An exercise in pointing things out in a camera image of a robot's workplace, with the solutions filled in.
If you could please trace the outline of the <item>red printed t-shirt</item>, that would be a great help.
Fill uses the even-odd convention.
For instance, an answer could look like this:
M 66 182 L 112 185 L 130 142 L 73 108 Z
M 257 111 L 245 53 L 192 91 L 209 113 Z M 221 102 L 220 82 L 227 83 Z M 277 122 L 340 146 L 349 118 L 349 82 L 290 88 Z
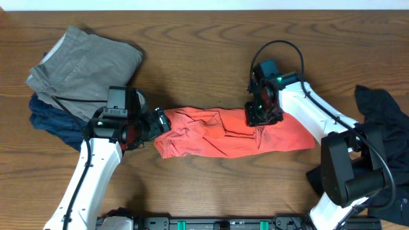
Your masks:
M 166 110 L 165 114 L 171 130 L 154 142 L 162 158 L 238 158 L 315 147 L 312 134 L 287 113 L 275 125 L 256 127 L 247 126 L 243 109 L 183 107 Z

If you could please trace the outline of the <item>black Sydrogen garment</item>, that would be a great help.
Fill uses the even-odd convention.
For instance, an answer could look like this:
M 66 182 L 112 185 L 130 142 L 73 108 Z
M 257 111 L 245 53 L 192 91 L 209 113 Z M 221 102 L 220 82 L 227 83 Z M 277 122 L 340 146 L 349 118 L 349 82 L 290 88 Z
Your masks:
M 340 132 L 320 140 L 321 165 L 306 176 L 336 211 L 367 209 L 388 222 L 408 225 L 408 116 L 383 89 L 356 86 L 363 124 L 336 118 Z

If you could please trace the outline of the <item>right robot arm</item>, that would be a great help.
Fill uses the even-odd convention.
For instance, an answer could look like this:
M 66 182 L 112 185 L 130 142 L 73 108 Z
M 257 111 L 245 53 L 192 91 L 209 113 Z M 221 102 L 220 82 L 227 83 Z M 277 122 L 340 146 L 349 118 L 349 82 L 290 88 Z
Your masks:
M 245 105 L 248 125 L 275 125 L 293 116 L 321 146 L 323 195 L 304 217 L 273 219 L 274 229 L 372 229 L 378 220 L 352 218 L 370 197 L 396 186 L 375 126 L 344 116 L 298 77 L 251 80 L 255 99 Z

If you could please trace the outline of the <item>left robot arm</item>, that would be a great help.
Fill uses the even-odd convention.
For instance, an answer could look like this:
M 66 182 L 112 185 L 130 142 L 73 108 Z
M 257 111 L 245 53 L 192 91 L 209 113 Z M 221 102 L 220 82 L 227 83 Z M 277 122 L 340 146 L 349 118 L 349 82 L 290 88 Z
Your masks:
M 171 129 L 161 108 L 132 116 L 122 112 L 104 108 L 89 120 L 73 176 L 45 229 L 95 229 L 107 186 L 124 153 L 145 147 Z

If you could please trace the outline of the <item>folded grey trousers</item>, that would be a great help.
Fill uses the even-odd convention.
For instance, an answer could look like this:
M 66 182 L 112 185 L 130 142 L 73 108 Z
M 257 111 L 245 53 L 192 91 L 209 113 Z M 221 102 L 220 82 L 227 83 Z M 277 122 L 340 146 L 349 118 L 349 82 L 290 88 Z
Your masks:
M 69 26 L 40 64 L 32 67 L 26 84 L 57 109 L 52 96 L 71 98 L 63 105 L 88 121 L 105 105 L 109 87 L 127 85 L 142 60 L 142 52 L 127 43 Z

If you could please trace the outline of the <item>folded navy blue garment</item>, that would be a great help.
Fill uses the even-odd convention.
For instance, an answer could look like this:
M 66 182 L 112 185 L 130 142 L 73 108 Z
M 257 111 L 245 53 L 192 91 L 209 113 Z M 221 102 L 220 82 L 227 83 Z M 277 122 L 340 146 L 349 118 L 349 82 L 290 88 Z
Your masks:
M 71 102 L 71 98 L 59 96 L 52 96 L 51 98 L 59 105 L 58 109 L 43 102 L 38 98 L 36 92 L 34 93 L 29 102 L 29 108 L 32 112 L 30 122 L 36 129 L 45 130 L 59 137 L 73 149 L 80 150 L 83 137 L 79 128 L 85 126 L 88 121 L 73 115 L 63 105 L 65 101 Z

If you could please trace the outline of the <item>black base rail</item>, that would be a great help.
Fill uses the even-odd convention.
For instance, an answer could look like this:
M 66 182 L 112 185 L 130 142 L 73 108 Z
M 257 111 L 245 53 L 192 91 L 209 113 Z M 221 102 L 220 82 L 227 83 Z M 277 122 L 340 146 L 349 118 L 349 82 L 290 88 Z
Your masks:
M 312 220 L 300 215 L 273 218 L 171 218 L 165 215 L 140 216 L 118 208 L 96 220 L 96 230 L 314 230 Z

